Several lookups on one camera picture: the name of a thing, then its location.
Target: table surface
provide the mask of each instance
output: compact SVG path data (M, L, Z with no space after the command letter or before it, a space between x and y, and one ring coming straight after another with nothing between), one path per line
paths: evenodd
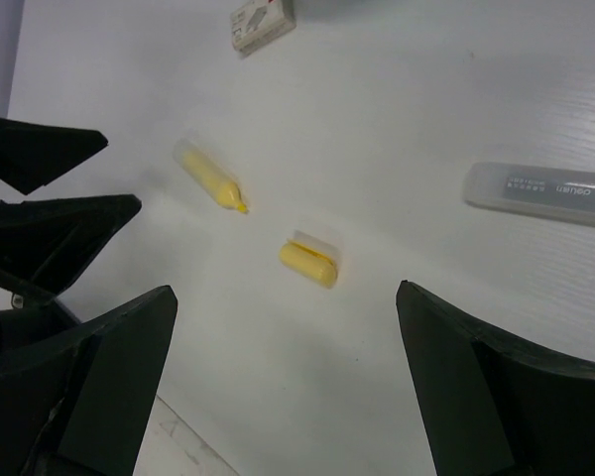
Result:
M110 140L30 198L143 201L63 299L89 318L172 285L160 395L243 476L434 474L401 280L595 360L595 229L461 200L478 161L595 171L595 0L297 0L247 59L239 3L27 0L10 117ZM187 130L249 215L174 163ZM333 290L280 264L296 230L340 250Z

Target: dark object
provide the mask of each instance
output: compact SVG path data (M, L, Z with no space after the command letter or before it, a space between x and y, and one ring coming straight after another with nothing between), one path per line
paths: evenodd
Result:
M0 118L0 179L28 195L108 145L98 131Z
M595 476L595 363L413 283L397 309L438 476Z
M169 287L83 324L0 312L0 476L132 475L176 314Z
M0 203L0 288L53 299L140 209L134 195Z

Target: small box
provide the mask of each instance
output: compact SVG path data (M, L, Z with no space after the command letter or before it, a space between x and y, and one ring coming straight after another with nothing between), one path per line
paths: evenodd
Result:
M247 56L295 27L291 0L250 0L231 14L231 41Z

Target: yellow marker body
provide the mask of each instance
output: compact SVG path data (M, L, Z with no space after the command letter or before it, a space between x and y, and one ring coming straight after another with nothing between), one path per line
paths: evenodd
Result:
M326 255L301 243L289 241L280 250L280 261L301 275L325 288L332 288L337 281L337 265Z
M175 147L175 160L224 208L247 213L238 184L191 142L183 139Z

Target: white tabletop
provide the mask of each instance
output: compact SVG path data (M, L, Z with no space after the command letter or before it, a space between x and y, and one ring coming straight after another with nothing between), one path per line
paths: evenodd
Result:
M595 0L300 0L247 59L239 3L27 0L10 116L110 140L30 198L143 201L63 298L88 318L172 285L161 396L243 476L434 474L401 280L595 360L595 229L460 198L481 160L595 171ZM249 215L174 163L187 129ZM278 261L295 230L341 250L333 290Z

